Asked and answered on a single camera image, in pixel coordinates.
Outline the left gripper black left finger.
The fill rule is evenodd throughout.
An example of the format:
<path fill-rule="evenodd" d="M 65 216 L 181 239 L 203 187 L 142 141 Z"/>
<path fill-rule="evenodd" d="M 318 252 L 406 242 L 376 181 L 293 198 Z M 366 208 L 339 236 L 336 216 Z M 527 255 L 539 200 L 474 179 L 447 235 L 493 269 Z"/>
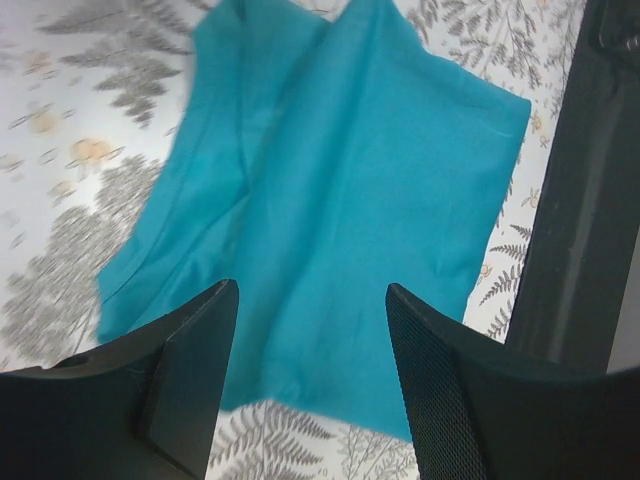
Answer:
<path fill-rule="evenodd" d="M 204 478 L 238 302 L 224 280 L 53 367 L 4 373 L 2 477 Z"/>

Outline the teal t shirt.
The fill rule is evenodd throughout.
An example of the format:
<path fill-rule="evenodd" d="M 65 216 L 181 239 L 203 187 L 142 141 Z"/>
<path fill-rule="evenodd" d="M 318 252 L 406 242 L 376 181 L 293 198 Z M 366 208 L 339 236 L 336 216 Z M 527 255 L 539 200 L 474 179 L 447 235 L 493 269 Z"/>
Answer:
<path fill-rule="evenodd" d="M 173 150 L 98 277 L 98 339 L 230 278 L 223 409 L 270 399 L 409 440 L 387 287 L 463 317 L 530 102 L 426 52 L 390 1 L 334 21 L 224 1 L 193 42 Z"/>

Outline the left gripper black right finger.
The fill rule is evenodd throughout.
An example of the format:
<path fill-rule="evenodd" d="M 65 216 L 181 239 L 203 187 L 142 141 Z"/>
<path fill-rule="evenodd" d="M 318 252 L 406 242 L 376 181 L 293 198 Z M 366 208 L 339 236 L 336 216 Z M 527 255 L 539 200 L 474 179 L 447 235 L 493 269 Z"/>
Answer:
<path fill-rule="evenodd" d="M 635 479 L 639 372 L 579 374 L 500 344 L 398 284 L 387 319 L 423 479 Z"/>

